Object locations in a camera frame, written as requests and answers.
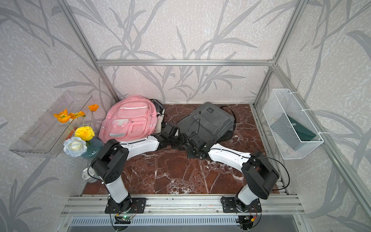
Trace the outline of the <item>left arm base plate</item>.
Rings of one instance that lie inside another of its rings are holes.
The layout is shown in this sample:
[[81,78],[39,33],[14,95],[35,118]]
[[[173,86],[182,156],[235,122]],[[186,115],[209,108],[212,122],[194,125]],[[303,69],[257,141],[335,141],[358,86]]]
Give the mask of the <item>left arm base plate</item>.
[[146,198],[131,198],[128,196],[121,203],[116,203],[111,197],[109,197],[105,214],[143,214],[146,206],[146,200]]

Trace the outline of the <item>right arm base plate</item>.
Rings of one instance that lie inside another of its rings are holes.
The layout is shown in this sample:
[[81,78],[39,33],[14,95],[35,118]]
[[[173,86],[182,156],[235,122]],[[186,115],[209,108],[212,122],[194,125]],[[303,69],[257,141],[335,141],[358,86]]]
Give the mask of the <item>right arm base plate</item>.
[[225,197],[220,199],[224,213],[261,213],[262,208],[259,198],[246,205],[237,197]]

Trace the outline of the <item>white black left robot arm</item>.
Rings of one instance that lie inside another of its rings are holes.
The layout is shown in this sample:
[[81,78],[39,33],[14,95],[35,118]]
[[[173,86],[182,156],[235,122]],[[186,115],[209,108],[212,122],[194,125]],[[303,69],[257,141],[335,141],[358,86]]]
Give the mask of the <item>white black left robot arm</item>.
[[129,199],[129,193],[121,177],[127,160],[147,152],[165,149],[168,146],[175,149],[185,142],[186,135],[180,132],[179,127],[168,123],[161,132],[136,141],[109,140],[92,161],[91,168],[106,186],[111,199],[121,204]]

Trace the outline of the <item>grey fabric backpack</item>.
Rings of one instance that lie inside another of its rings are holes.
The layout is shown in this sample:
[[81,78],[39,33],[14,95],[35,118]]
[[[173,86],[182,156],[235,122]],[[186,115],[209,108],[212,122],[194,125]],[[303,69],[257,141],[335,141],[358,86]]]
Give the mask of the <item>grey fabric backpack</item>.
[[230,140],[237,124],[235,113],[226,105],[206,102],[182,118],[178,123],[181,133],[190,136],[196,132],[206,142]]

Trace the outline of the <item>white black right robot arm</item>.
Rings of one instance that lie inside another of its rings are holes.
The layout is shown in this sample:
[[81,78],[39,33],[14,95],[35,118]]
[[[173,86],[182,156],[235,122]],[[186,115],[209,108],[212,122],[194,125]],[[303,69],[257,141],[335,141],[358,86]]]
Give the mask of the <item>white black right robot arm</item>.
[[209,158],[240,171],[246,185],[236,194],[235,202],[241,211],[257,199],[268,199],[277,180],[278,171],[263,153],[245,153],[226,148],[214,141],[206,142],[195,132],[186,139],[187,149],[199,159]]

